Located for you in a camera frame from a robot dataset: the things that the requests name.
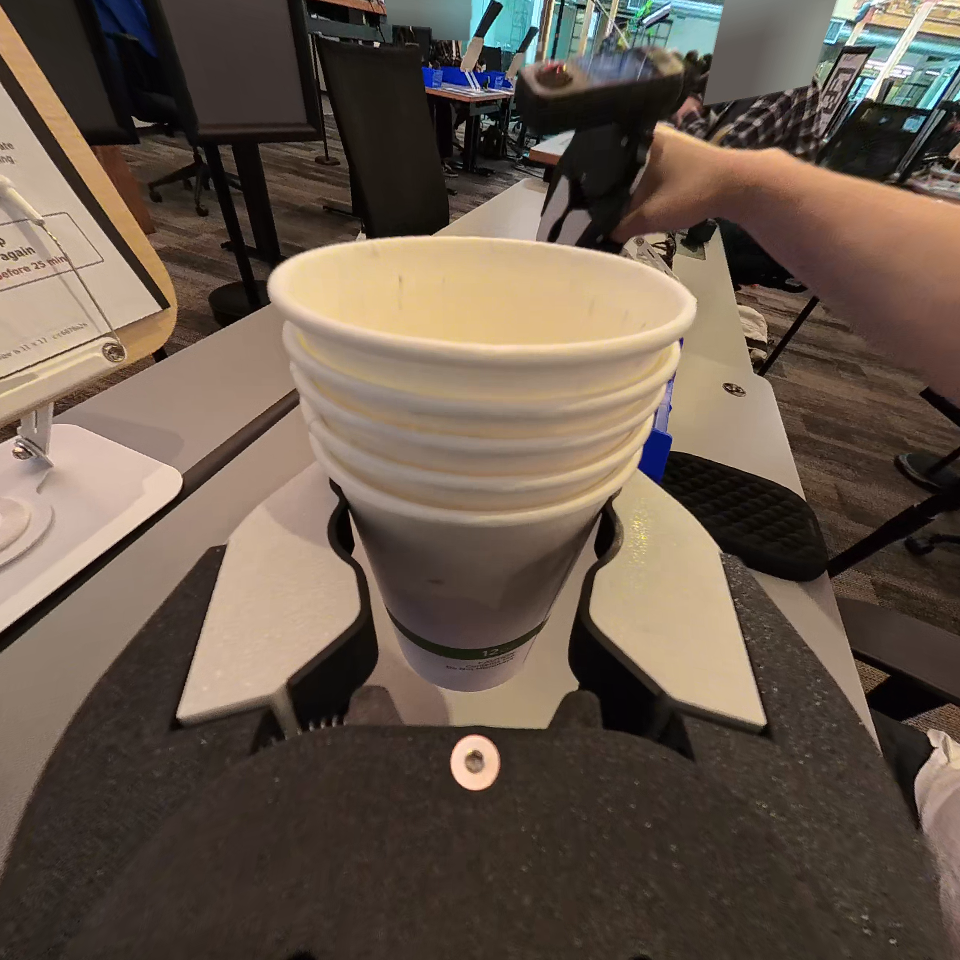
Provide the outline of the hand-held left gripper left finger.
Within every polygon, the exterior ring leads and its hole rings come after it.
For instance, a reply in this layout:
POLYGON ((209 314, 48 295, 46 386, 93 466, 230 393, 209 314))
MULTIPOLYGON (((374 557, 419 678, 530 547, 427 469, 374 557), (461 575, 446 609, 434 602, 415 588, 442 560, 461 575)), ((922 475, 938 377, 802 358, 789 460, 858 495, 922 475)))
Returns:
POLYGON ((295 737, 344 716, 378 659, 349 509, 312 464, 229 537, 177 722, 266 710, 295 737))

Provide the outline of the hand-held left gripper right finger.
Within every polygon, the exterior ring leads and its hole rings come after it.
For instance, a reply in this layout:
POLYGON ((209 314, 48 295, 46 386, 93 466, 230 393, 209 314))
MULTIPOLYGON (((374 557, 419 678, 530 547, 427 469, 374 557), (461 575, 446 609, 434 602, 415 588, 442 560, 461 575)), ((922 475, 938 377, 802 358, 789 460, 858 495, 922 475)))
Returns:
POLYGON ((761 734, 762 696, 722 554, 635 470, 601 511, 570 633, 570 669, 605 725, 664 736, 686 717, 761 734))

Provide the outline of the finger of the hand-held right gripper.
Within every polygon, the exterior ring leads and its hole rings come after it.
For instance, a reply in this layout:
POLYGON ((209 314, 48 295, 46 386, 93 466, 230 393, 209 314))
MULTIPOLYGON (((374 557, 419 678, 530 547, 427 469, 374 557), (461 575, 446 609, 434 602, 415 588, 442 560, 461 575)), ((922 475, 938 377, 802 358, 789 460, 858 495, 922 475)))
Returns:
POLYGON ((582 247, 589 231, 587 209, 579 180, 553 169, 540 213, 535 240, 544 244, 582 247))

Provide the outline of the blue plastic bin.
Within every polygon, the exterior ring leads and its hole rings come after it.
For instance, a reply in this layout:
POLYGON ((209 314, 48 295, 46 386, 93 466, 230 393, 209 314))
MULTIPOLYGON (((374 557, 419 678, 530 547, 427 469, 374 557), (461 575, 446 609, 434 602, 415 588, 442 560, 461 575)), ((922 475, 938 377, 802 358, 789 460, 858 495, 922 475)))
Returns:
POLYGON ((673 409, 673 389, 684 343, 685 339, 681 337, 671 346, 671 350, 677 354, 676 364, 671 372, 670 378, 663 381, 663 396, 654 410, 651 430, 644 442, 638 463, 639 471, 657 485, 663 483, 666 464, 673 447, 673 436, 669 430, 669 418, 673 409))

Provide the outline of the stack of nested white cups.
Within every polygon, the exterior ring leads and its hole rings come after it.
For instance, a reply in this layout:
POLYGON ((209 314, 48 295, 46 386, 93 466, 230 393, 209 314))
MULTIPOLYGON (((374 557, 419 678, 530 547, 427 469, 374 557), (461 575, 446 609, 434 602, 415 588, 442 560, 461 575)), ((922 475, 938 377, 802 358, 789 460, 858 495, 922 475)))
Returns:
POLYGON ((315 248, 268 292, 407 661, 505 682, 638 471, 695 297, 623 254, 452 235, 315 248))

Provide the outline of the person's right forearm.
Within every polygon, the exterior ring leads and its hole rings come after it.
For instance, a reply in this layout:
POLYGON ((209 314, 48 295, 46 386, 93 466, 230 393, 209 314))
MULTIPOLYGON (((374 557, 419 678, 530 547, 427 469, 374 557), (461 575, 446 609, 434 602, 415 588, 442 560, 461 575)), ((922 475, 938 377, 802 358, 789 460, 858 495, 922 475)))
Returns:
POLYGON ((837 316, 959 398, 958 203, 778 150, 738 154, 728 217, 837 316))

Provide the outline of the person's right hand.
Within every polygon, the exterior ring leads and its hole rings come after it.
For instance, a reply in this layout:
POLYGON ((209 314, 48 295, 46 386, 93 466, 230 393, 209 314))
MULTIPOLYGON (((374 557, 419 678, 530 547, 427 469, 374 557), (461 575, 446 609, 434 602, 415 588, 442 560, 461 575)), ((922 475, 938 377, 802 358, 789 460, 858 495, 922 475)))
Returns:
POLYGON ((646 167, 612 239, 624 242, 741 214, 764 159, 762 151, 726 149, 656 125, 646 167))

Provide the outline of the black textured pad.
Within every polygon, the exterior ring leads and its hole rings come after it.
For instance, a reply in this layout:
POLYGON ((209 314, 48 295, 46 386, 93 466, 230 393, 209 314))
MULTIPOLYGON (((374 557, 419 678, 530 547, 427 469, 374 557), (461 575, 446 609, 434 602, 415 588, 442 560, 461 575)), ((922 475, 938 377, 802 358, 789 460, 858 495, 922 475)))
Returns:
POLYGON ((826 573, 829 554, 818 518, 791 489, 679 451, 669 454, 661 487, 748 569, 797 583, 826 573))

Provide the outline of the wooden desk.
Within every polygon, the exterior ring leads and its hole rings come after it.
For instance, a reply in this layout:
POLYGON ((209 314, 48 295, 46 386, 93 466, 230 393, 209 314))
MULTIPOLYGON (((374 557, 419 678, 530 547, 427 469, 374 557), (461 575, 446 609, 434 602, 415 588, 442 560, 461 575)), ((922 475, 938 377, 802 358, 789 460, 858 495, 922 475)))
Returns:
POLYGON ((444 85, 439 88, 426 87, 426 95, 435 101, 446 101, 457 107, 466 108, 465 131, 462 144, 462 158, 459 171, 464 174, 488 178, 494 170, 478 164, 479 143, 481 137, 481 118, 498 112, 504 104, 510 104, 516 94, 516 87, 473 89, 457 85, 444 85))

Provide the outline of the white board stand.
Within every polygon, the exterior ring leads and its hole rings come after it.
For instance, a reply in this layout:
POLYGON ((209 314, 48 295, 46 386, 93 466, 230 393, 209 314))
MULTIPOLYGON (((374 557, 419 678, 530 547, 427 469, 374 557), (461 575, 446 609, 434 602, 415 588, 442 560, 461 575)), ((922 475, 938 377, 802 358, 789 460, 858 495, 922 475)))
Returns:
POLYGON ((184 478, 49 404, 2 443, 1 630, 28 615, 168 506, 184 478))

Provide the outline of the pale cloth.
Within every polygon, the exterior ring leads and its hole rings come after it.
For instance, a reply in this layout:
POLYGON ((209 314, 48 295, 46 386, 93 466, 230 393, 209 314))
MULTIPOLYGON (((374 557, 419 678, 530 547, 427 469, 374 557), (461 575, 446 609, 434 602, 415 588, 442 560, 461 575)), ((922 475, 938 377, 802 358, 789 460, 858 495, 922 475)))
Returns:
POLYGON ((755 308, 737 304, 739 323, 745 340, 750 363, 761 366, 769 353, 769 331, 766 319, 755 308))

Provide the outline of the black framed panel on stand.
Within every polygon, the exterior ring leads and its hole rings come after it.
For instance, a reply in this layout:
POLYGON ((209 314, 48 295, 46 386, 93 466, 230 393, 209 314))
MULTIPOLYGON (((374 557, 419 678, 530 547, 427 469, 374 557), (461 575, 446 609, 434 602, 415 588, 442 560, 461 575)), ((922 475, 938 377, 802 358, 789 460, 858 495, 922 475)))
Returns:
POLYGON ((240 279, 208 297, 226 327, 269 305, 251 256, 282 262, 262 144, 315 141, 324 131, 299 1, 145 2, 157 53, 186 133, 202 150, 240 279))

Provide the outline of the wooden instruction board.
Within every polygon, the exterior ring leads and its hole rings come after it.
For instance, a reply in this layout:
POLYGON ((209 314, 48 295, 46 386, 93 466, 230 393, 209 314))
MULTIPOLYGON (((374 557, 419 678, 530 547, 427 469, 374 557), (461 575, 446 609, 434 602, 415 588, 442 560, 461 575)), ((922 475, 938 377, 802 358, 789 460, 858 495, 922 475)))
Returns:
POLYGON ((1 422, 165 347, 169 273, 6 10, 1 422))

